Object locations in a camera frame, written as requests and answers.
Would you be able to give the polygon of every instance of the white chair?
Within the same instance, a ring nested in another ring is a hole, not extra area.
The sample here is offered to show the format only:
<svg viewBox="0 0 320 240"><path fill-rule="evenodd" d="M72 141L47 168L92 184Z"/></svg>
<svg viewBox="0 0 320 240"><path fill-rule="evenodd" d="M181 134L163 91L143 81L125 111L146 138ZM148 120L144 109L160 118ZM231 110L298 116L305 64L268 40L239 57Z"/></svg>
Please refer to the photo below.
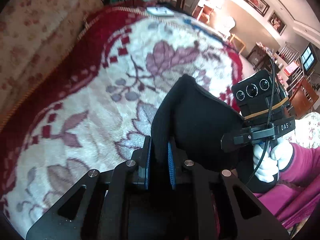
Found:
<svg viewBox="0 0 320 240"><path fill-rule="evenodd" d="M226 39L228 39L231 35L230 31L233 27L236 26L235 20L231 16L224 16L218 21L215 26L215 29L223 34Z"/></svg>

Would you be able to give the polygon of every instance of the brown chair back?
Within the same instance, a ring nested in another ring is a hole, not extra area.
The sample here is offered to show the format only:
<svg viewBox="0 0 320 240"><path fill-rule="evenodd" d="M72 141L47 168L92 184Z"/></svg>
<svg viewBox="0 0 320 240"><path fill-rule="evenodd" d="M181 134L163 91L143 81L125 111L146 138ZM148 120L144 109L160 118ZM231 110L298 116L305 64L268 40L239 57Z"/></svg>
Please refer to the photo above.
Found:
<svg viewBox="0 0 320 240"><path fill-rule="evenodd" d="M290 102L294 107L297 119L300 119L307 114L318 98L319 96L313 90L310 83L305 78L302 78L299 82L298 88L290 97Z"/></svg>

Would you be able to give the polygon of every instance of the camera lens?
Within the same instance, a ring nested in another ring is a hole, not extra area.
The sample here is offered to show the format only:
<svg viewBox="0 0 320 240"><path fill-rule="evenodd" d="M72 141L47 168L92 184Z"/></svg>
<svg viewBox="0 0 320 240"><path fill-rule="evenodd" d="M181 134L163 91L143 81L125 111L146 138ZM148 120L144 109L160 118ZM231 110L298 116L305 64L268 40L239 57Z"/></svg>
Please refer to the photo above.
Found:
<svg viewBox="0 0 320 240"><path fill-rule="evenodd" d="M266 79L262 79L262 80L260 81L260 88L261 88L262 90L264 90L264 91L268 90L268 88L269 88L269 81L266 80Z"/></svg>
<svg viewBox="0 0 320 240"><path fill-rule="evenodd" d="M242 101L242 100L244 99L244 93L243 93L241 90L239 90L239 91L237 92L237 98L238 98L238 100L240 100L240 101Z"/></svg>
<svg viewBox="0 0 320 240"><path fill-rule="evenodd" d="M250 84L247 86L247 94L249 97L253 98L258 95L258 88L255 84Z"/></svg>

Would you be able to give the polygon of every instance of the magenta jacket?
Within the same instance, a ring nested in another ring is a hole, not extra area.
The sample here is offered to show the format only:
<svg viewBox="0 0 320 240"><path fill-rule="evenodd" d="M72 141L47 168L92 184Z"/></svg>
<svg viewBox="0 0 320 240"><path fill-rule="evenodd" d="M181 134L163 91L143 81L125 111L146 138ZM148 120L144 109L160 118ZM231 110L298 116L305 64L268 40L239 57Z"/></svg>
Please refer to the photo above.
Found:
<svg viewBox="0 0 320 240"><path fill-rule="evenodd" d="M265 194L255 194L285 228L309 216L320 200L320 147L292 146L292 163L280 172L279 183Z"/></svg>

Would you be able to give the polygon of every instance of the beige wall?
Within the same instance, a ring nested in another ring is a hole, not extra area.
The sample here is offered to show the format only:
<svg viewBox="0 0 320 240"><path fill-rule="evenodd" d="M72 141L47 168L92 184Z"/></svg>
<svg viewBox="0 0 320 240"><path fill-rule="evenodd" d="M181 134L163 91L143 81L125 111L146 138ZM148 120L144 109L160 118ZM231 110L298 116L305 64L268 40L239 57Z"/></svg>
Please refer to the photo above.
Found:
<svg viewBox="0 0 320 240"><path fill-rule="evenodd" d="M246 48L241 53L244 57L250 53L256 42L259 41L275 51L280 48L278 42L255 18L230 0L225 0L221 9L215 9L212 12L210 26L214 28L222 17L228 15L232 16L236 22L236 26L231 29L231 33L234 33L246 44Z"/></svg>

